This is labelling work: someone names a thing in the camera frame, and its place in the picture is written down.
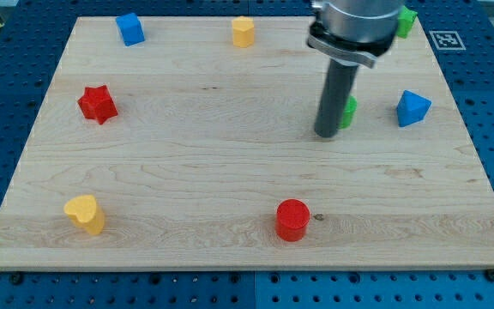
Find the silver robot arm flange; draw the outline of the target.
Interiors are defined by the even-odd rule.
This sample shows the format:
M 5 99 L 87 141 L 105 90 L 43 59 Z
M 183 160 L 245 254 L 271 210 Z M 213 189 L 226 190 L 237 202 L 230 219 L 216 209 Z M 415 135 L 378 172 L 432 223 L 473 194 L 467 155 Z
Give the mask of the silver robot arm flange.
M 371 68 L 392 45 L 403 0 L 321 0 L 307 45 L 345 66 Z

